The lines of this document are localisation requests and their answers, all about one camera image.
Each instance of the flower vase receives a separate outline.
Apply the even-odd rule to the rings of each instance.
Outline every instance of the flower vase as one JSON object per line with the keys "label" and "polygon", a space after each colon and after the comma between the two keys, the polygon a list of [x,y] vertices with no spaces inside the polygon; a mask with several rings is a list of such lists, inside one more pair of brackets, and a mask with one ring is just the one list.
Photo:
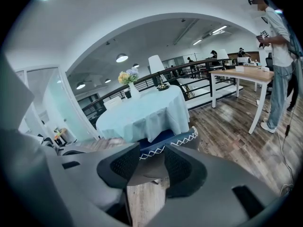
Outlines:
{"label": "flower vase", "polygon": [[131,95],[133,99],[139,99],[141,97],[140,92],[138,91],[138,89],[136,89],[136,87],[134,86],[133,82],[130,82],[128,84],[129,88],[131,89]]}

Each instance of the light blue jeans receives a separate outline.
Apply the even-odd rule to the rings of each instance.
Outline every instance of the light blue jeans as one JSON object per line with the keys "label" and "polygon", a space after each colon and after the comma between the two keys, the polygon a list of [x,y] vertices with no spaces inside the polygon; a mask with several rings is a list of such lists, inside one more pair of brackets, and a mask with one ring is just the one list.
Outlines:
{"label": "light blue jeans", "polygon": [[271,111],[268,118],[267,126],[270,129],[275,129],[280,121],[283,113],[285,102],[287,99],[287,86],[292,78],[292,66],[281,67],[274,65],[274,81],[271,92]]}

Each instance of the round table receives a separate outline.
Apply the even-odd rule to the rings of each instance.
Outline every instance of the round table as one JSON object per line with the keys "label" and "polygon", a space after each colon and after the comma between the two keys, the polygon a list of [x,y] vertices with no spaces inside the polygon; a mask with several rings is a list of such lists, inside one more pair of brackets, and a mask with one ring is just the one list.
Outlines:
{"label": "round table", "polygon": [[171,129],[175,135],[187,132],[189,113],[182,91],[170,86],[141,92],[140,99],[127,99],[106,110],[97,120],[96,128],[105,139],[123,138],[127,143],[147,138],[152,142],[162,131]]}

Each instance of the wood plank floor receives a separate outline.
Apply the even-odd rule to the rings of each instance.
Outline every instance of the wood plank floor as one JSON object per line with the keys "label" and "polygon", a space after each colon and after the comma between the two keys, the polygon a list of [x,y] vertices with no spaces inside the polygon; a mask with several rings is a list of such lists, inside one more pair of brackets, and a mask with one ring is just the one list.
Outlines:
{"label": "wood plank floor", "polygon": [[[269,115],[264,109],[254,132],[250,135],[248,130],[257,110],[256,100],[252,96],[259,98],[260,88],[255,93],[254,84],[241,80],[240,85],[244,86],[245,90],[240,92],[238,98],[229,96],[217,101],[215,109],[211,105],[206,105],[189,112],[190,125],[196,126],[201,139],[199,151],[238,163],[279,194],[283,184],[291,183],[289,171],[283,163],[278,138],[279,135],[282,144],[291,113],[285,110],[277,132],[271,134],[263,130],[259,124]],[[265,101],[265,106],[268,105],[269,98]],[[284,144],[284,154],[293,170],[294,179],[302,165],[302,115],[303,100],[298,98],[290,132]],[[103,150],[123,143],[122,139],[101,139],[78,145]],[[162,208],[168,185],[168,179],[164,179],[159,185],[146,183],[128,187],[134,227],[145,226]]]}

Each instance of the white table leg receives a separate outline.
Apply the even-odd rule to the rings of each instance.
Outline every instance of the white table leg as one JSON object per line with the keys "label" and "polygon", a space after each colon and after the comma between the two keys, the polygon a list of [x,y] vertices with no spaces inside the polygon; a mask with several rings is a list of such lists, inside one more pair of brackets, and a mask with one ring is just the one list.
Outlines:
{"label": "white table leg", "polygon": [[214,74],[210,73],[212,79],[212,91],[213,91],[213,108],[216,108],[216,79]]}
{"label": "white table leg", "polygon": [[251,124],[250,131],[248,131],[249,134],[253,133],[253,131],[254,131],[257,123],[258,123],[258,120],[260,118],[260,115],[261,115],[261,112],[262,112],[262,109],[263,109],[263,105],[264,105],[264,101],[265,101],[266,89],[267,89],[267,84],[262,83],[262,90],[261,90],[261,95],[260,95],[259,106],[258,106],[256,115],[255,115],[254,121]]}
{"label": "white table leg", "polygon": [[271,111],[271,100],[269,101],[269,106],[267,108],[267,112],[270,113],[270,111]]}
{"label": "white table leg", "polygon": [[240,84],[240,79],[236,78],[236,83],[237,83],[237,93],[236,93],[236,97],[239,97],[239,84]]}

